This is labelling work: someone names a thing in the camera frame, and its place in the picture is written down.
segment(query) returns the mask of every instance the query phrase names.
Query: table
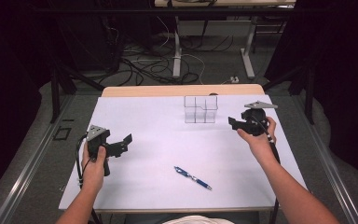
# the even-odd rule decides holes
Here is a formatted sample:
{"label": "table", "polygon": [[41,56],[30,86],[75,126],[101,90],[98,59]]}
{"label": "table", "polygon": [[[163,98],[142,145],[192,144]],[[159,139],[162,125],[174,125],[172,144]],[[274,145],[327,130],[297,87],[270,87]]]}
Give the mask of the table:
{"label": "table", "polygon": [[[293,5],[296,0],[217,0],[214,7],[268,7]],[[168,0],[155,0],[156,7],[167,7]],[[205,3],[186,3],[172,0],[173,7],[207,7]],[[173,76],[180,76],[182,50],[180,48],[180,35],[234,35],[246,36],[245,48],[241,49],[241,57],[248,78],[254,78],[255,72],[249,58],[252,41],[257,26],[257,17],[250,21],[208,21],[205,33],[202,33],[204,21],[179,21],[176,17],[177,31],[175,32],[175,56],[173,63]]]}
{"label": "table", "polygon": [[[210,93],[218,94],[216,123],[184,123],[183,96]],[[109,129],[109,143],[121,141],[129,133],[133,141],[128,152],[109,160],[111,175],[104,179],[94,204],[96,212],[270,209],[275,196],[269,182],[247,144],[227,123],[227,115],[238,118],[243,105],[256,100],[270,103],[261,86],[255,84],[106,88],[90,124]],[[306,187],[275,110],[265,110],[278,123],[277,148],[283,167]],[[174,165],[213,189],[178,175]],[[60,209],[66,209],[78,194],[76,177],[74,167]]]}

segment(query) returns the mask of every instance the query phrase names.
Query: person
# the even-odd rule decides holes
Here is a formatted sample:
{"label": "person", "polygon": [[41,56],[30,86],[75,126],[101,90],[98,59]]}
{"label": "person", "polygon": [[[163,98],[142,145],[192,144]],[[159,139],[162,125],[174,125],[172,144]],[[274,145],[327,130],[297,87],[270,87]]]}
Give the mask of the person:
{"label": "person", "polygon": [[[268,132],[276,142],[274,131],[276,122],[267,117]],[[252,136],[242,129],[237,130],[238,135],[245,140],[255,156],[257,162],[265,172],[284,215],[289,223],[338,223],[334,215],[311,193],[304,189],[275,159],[265,134]],[[60,217],[57,223],[87,223],[90,211],[94,204],[98,191],[103,185],[103,161],[106,151],[99,148],[98,158],[90,162],[83,175],[83,188],[72,201],[68,209]],[[82,166],[90,159],[87,145],[83,149]],[[182,217],[183,223],[188,217]],[[166,223],[181,223],[180,218]],[[211,223],[232,223],[224,219],[214,219]]]}

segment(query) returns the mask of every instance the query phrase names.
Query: blue pen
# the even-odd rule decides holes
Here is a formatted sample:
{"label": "blue pen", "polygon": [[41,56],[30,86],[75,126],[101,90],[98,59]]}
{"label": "blue pen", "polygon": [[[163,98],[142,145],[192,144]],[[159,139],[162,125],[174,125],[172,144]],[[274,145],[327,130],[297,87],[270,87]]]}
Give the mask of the blue pen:
{"label": "blue pen", "polygon": [[190,177],[192,180],[196,181],[198,184],[200,184],[201,186],[205,187],[206,189],[212,189],[211,186],[209,186],[208,184],[206,184],[205,182],[203,182],[202,180],[196,178],[195,176],[189,174],[188,172],[186,172],[185,170],[183,170],[182,168],[178,167],[178,166],[173,166],[175,168],[175,171],[178,174],[184,175],[185,177]]}

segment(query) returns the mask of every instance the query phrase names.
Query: power strip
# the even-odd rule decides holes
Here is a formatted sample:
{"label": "power strip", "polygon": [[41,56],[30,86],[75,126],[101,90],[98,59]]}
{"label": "power strip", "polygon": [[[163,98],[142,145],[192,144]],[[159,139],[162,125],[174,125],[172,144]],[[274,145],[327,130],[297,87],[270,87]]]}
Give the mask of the power strip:
{"label": "power strip", "polygon": [[231,80],[232,84],[240,83],[240,79],[238,77],[230,77],[229,79]]}

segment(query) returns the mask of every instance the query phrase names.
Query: white table surface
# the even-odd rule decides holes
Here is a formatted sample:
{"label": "white table surface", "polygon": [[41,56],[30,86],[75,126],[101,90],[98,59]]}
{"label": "white table surface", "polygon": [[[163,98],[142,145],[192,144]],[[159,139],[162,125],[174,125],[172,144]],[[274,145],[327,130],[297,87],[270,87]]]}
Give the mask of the white table surface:
{"label": "white table surface", "polygon": [[[98,212],[238,211],[270,208],[275,195],[249,146],[227,117],[241,120],[245,104],[270,103],[267,95],[219,95],[216,123],[185,123],[184,97],[101,97],[90,124],[110,130],[108,143],[133,141],[120,158],[110,158],[94,209]],[[292,151],[274,109],[282,166],[304,187]],[[207,190],[177,174],[179,166],[209,184]],[[59,209],[79,192],[70,176]]]}

